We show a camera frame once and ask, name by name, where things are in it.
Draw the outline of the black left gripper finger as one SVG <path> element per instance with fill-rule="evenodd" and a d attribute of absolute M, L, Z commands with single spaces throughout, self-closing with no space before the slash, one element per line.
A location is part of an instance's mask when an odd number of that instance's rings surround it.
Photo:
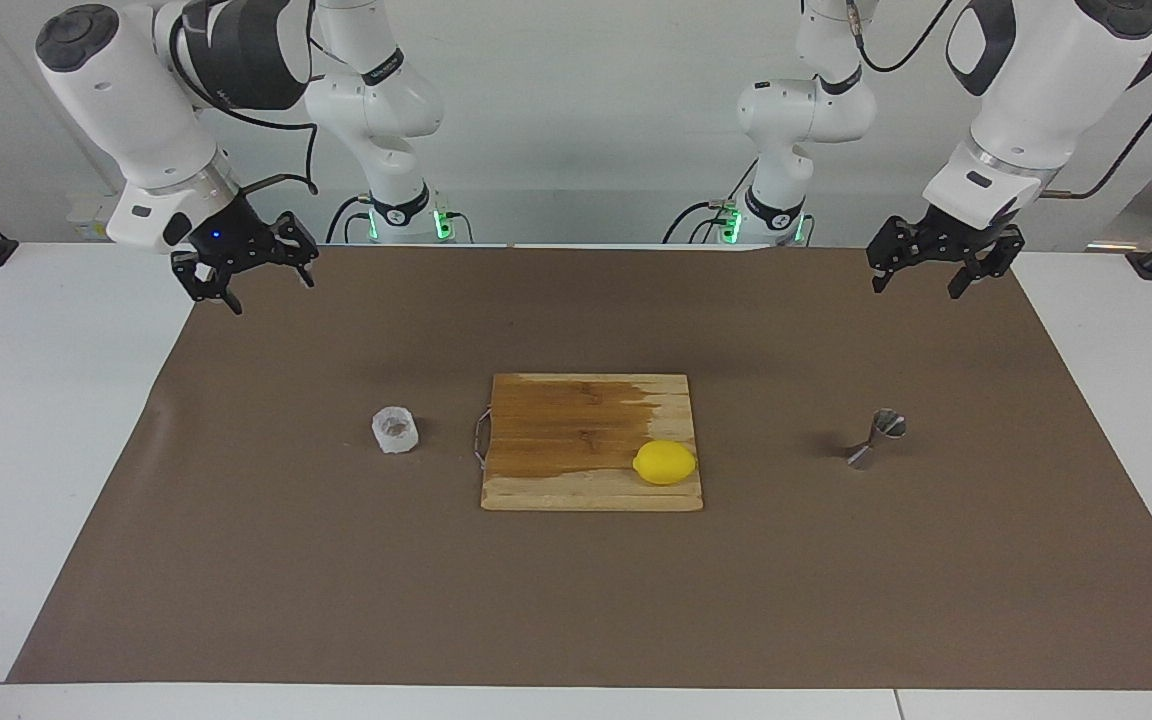
<path fill-rule="evenodd" d="M 982 279 L 1005 276 L 1024 247 L 1020 228 L 1002 228 L 990 247 L 970 247 L 964 253 L 963 266 L 948 282 L 948 296 L 960 300 L 970 286 Z"/>
<path fill-rule="evenodd" d="M 876 293 L 886 290 L 896 272 L 922 262 L 918 258 L 916 234 L 918 223 L 910 223 L 901 217 L 890 217 L 867 243 L 867 265 L 873 272 L 872 287 Z"/>

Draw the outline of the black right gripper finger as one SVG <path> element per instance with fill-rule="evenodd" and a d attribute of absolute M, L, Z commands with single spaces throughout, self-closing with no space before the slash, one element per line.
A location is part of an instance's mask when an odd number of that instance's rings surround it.
<path fill-rule="evenodd" d="M 194 251 L 172 252 L 172 272 L 191 300 L 220 302 L 233 314 L 242 314 L 241 301 L 230 291 L 233 268 L 229 263 Z"/>
<path fill-rule="evenodd" d="M 319 258 L 319 247 L 305 225 L 291 211 L 285 211 L 274 223 L 271 223 L 273 251 L 276 264 L 291 266 L 306 288 L 314 287 L 311 265 Z"/>

